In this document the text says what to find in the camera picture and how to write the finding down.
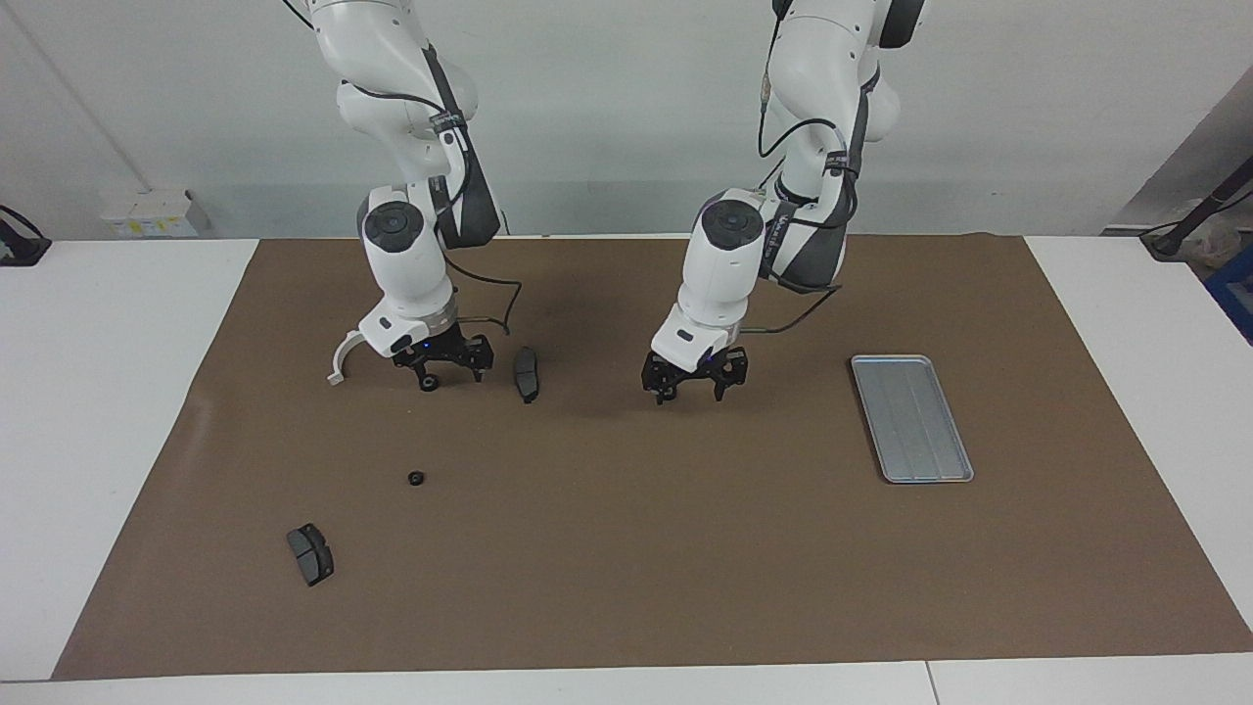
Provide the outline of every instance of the rectangular tray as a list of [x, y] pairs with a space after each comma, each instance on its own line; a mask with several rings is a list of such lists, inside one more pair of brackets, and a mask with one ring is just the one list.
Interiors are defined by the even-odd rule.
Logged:
[[923, 356], [857, 356], [852, 368], [878, 465], [888, 482], [974, 480], [975, 471], [931, 361]]

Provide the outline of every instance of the white table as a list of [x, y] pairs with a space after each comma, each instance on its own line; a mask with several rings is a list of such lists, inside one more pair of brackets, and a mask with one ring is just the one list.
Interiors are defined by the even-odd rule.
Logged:
[[[1253, 621], [1253, 348], [1183, 264], [1029, 240], [1131, 427]], [[0, 702], [1253, 701], [1253, 655], [456, 674], [46, 679], [254, 240], [61, 242], [0, 270]]]

